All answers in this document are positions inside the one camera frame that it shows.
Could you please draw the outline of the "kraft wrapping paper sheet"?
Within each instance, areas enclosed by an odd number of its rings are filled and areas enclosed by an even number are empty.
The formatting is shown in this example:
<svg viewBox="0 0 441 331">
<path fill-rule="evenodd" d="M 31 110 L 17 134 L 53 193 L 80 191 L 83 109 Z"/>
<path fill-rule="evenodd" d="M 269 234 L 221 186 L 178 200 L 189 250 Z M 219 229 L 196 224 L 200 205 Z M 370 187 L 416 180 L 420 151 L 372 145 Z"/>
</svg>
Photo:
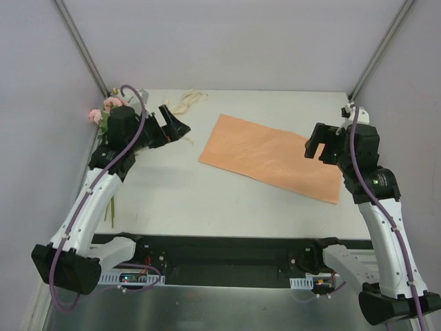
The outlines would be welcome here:
<svg viewBox="0 0 441 331">
<path fill-rule="evenodd" d="M 342 175 L 334 165 L 305 157 L 306 138 L 222 114 L 201 163 L 306 197 L 337 204 Z"/>
</svg>

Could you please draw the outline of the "pink fake flower stem one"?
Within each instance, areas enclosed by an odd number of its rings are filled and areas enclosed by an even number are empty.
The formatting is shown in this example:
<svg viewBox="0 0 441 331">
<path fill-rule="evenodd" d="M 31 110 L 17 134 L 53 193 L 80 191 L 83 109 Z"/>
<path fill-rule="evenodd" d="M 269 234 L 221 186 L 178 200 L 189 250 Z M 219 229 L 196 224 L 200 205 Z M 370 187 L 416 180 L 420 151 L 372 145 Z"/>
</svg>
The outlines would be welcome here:
<svg viewBox="0 0 441 331">
<path fill-rule="evenodd" d="M 129 106 L 129 103 L 122 97 L 118 88 L 113 88 L 110 96 L 103 102 L 103 110 L 110 113 L 112 108 L 120 106 Z"/>
</svg>

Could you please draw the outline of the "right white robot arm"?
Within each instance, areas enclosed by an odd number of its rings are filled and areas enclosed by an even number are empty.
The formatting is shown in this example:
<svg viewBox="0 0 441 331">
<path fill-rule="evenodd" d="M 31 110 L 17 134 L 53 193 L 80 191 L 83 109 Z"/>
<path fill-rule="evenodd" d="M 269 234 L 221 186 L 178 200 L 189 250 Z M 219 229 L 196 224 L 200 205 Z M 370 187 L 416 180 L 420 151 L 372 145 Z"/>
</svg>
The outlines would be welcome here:
<svg viewBox="0 0 441 331">
<path fill-rule="evenodd" d="M 380 137 L 367 124 L 347 128 L 317 123 L 305 144 L 305 157 L 338 166 L 344 185 L 367 224 L 378 273 L 373 273 L 335 237 L 315 240 L 298 267 L 310 274 L 339 274 L 358 294 L 360 310 L 371 325 L 422 319 L 440 309 L 440 295 L 427 289 L 411 254 L 402 220 L 398 183 L 378 165 Z"/>
</svg>

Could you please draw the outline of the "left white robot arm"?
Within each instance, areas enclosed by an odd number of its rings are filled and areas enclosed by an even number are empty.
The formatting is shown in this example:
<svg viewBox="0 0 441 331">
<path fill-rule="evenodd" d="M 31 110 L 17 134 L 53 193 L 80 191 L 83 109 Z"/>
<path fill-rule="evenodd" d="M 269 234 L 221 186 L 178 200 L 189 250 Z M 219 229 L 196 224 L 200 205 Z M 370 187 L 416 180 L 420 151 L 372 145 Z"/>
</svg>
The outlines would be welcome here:
<svg viewBox="0 0 441 331">
<path fill-rule="evenodd" d="M 144 264 L 146 253 L 136 245 L 134 235 L 123 233 L 98 249 L 92 249 L 91 244 L 108 203 L 136 161 L 136 152 L 162 147 L 190 132 L 191 128 L 167 106 L 161 105 L 159 110 L 165 120 L 163 126 L 153 114 L 137 114 L 129 106 L 110 111 L 103 142 L 92 154 L 85 183 L 67 219 L 49 244 L 37 244 L 31 253 L 50 289 L 88 295 L 102 273 L 123 262 L 130 268 Z"/>
</svg>

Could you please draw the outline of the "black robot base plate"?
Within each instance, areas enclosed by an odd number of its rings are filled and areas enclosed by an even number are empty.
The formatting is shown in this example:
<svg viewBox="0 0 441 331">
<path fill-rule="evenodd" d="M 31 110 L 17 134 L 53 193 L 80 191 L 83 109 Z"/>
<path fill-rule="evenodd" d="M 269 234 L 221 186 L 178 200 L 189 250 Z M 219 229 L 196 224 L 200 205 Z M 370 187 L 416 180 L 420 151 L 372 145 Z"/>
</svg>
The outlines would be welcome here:
<svg viewBox="0 0 441 331">
<path fill-rule="evenodd" d="M 291 278 L 332 273 L 316 256 L 320 239 L 135 235 L 119 272 L 165 277 L 165 285 L 289 288 Z"/>
</svg>

